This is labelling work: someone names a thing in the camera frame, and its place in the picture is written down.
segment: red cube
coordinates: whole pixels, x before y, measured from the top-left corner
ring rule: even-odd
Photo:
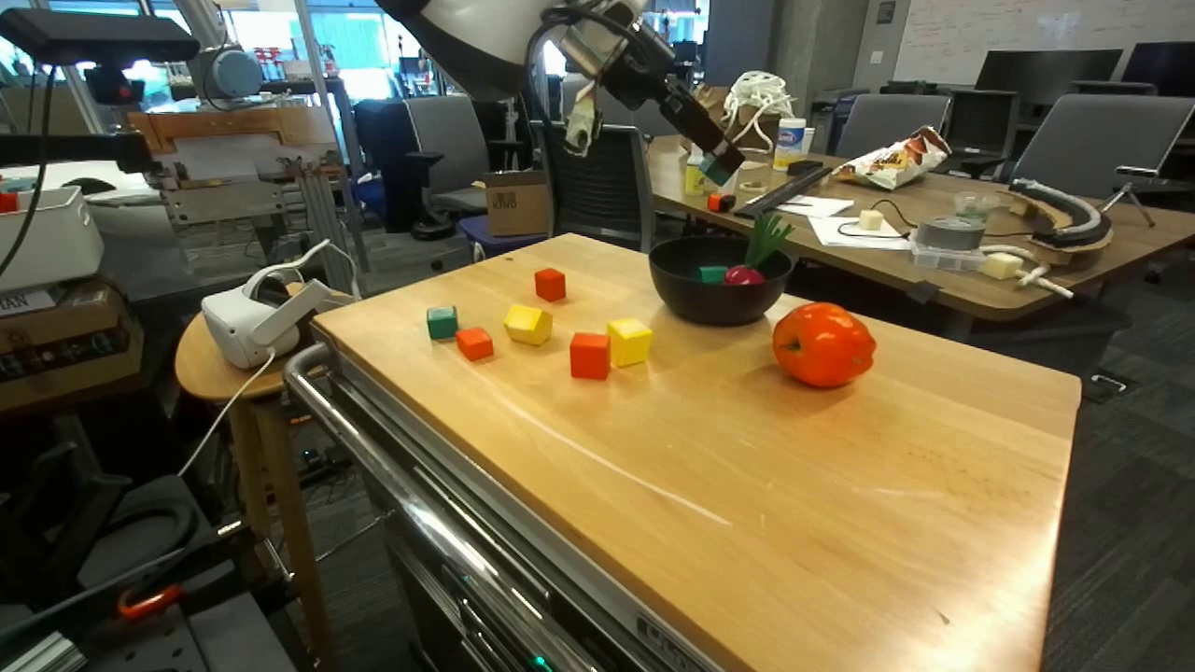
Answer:
[[[567,344],[572,377],[605,380],[607,377],[607,337],[574,331]]]
[[[492,340],[490,340],[487,327],[458,327],[458,331],[454,331],[454,349],[458,349],[458,354],[467,354],[472,362],[492,354]]]
[[[538,269],[533,273],[533,294],[546,301],[562,301],[567,300],[567,281],[561,269]]]

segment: cable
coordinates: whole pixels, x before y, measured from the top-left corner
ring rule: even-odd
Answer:
[[[264,362],[228,397],[228,405],[219,406],[219,416],[211,420],[211,427],[200,432],[200,442],[193,444],[193,452],[187,456],[187,463],[180,466],[180,478],[193,466],[193,458],[210,447],[210,442],[215,437],[223,416],[238,405],[238,397],[248,388],[254,388],[254,380],[271,366],[275,352],[264,352]]]
[[[48,77],[45,77],[45,101],[40,101],[40,137],[37,137],[37,178],[35,178],[35,194],[25,203],[25,215],[22,215],[22,227],[16,233],[2,262],[0,262],[0,278],[9,273],[9,265],[16,262],[16,254],[22,252],[28,227],[35,227],[35,214],[40,206],[40,186],[45,186],[45,153],[48,153],[48,103],[53,103],[53,77],[57,77],[61,66],[48,66]]]

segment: black bowl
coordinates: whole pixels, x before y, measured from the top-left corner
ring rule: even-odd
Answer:
[[[792,258],[764,258],[758,265],[764,283],[754,288],[702,283],[702,265],[742,265],[742,258],[745,239],[672,239],[650,252],[650,281],[679,323],[750,324],[780,300]]]

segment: yellow cube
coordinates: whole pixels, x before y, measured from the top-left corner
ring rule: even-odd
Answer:
[[[516,305],[506,305],[503,324],[516,344],[549,344],[551,340],[551,315],[543,305],[516,301]]]
[[[616,370],[642,366],[650,354],[650,324],[642,323],[607,323],[607,360]]]

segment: toy block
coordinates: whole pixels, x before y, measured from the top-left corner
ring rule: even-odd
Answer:
[[[454,331],[454,352],[472,362],[490,360],[492,354],[492,340],[487,327],[458,327]]]
[[[723,265],[698,265],[698,283],[723,283]]]
[[[645,362],[645,354],[650,354],[650,324],[642,324],[642,323],[607,323],[605,337],[607,337],[607,354],[612,354],[616,370]]]
[[[543,305],[516,301],[516,305],[506,305],[503,324],[516,344],[549,344],[551,340],[551,315]]]
[[[427,337],[431,340],[450,340],[454,337],[454,305],[431,305],[427,311]]]
[[[567,344],[572,377],[605,380],[607,377],[607,337],[574,331]]]
[[[567,278],[561,269],[538,269],[533,273],[533,294],[546,301],[562,301],[567,300]]]

